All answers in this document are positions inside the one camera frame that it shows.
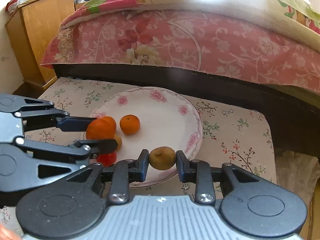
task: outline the bed frame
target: bed frame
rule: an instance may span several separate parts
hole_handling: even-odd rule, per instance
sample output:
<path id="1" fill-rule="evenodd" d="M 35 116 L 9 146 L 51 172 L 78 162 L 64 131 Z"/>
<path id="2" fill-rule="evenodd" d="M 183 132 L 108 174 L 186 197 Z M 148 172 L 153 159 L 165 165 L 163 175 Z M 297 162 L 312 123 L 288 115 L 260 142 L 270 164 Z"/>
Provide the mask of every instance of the bed frame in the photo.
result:
<path id="1" fill-rule="evenodd" d="M 55 64 L 57 77 L 137 86 L 156 86 L 177 93 L 261 112 L 274 148 L 320 158 L 320 109 L 264 85 L 180 68 L 127 64 Z"/>

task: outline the kiwi fruit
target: kiwi fruit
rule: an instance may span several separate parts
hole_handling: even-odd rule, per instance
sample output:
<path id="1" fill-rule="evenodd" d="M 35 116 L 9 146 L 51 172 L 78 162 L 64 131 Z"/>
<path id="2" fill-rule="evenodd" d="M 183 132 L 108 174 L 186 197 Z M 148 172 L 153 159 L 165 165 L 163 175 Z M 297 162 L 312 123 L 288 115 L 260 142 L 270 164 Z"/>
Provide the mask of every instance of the kiwi fruit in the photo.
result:
<path id="1" fill-rule="evenodd" d="M 157 170 L 165 171 L 176 163 L 175 151 L 167 146 L 158 147 L 149 153 L 149 164 Z"/>

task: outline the robotic hand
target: robotic hand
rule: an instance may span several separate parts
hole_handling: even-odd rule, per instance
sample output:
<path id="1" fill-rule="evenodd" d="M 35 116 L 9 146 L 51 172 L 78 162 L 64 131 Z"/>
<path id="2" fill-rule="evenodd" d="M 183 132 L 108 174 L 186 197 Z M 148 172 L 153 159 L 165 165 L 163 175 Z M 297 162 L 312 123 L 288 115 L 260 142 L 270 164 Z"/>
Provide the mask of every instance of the robotic hand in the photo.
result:
<path id="1" fill-rule="evenodd" d="M 195 202 L 185 195 L 132 197 L 129 184 L 146 178 L 148 150 L 103 167 L 88 165 L 89 158 L 114 151 L 114 140 L 57 146 L 24 137 L 24 131 L 51 126 L 84 131 L 91 121 L 69 117 L 52 102 L 0 96 L 0 191 L 23 192 L 16 214 L 24 239 L 300 239 L 304 202 L 231 163 L 210 167 L 177 151 L 179 179 L 196 184 Z M 220 182 L 222 200 L 216 201 L 213 182 Z"/>

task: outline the pink floral bedspread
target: pink floral bedspread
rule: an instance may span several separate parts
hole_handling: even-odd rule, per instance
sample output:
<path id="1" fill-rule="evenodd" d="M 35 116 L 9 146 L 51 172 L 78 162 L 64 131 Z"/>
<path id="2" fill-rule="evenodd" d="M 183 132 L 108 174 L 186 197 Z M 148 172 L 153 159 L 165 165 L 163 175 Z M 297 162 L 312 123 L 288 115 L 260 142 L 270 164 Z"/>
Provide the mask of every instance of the pink floral bedspread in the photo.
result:
<path id="1" fill-rule="evenodd" d="M 123 11 L 66 28 L 44 66 L 59 63 L 179 67 L 320 92 L 320 54 L 242 20 L 194 11 Z"/>

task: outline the wooden cabinet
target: wooden cabinet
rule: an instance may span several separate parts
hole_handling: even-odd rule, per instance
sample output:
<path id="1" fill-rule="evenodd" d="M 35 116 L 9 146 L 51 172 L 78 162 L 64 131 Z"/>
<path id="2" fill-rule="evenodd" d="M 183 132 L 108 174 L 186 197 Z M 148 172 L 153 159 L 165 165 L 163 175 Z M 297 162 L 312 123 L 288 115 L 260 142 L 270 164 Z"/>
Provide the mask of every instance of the wooden cabinet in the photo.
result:
<path id="1" fill-rule="evenodd" d="M 74 0 L 30 0 L 19 5 L 6 23 L 24 81 L 40 91 L 57 79 L 54 70 L 40 66 L 42 56 L 60 23 L 76 8 Z"/>

